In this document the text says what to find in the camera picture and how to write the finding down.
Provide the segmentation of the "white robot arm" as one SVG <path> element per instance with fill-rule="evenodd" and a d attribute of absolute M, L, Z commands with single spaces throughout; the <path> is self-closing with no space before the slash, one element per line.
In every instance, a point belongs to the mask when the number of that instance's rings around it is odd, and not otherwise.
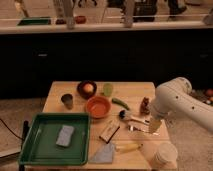
<path fill-rule="evenodd" d="M 190 96 L 192 85 L 184 77 L 162 83 L 155 89 L 155 98 L 149 103 L 151 112 L 149 132 L 154 133 L 169 112 L 185 114 L 201 127 L 213 133 L 213 107 Z"/>

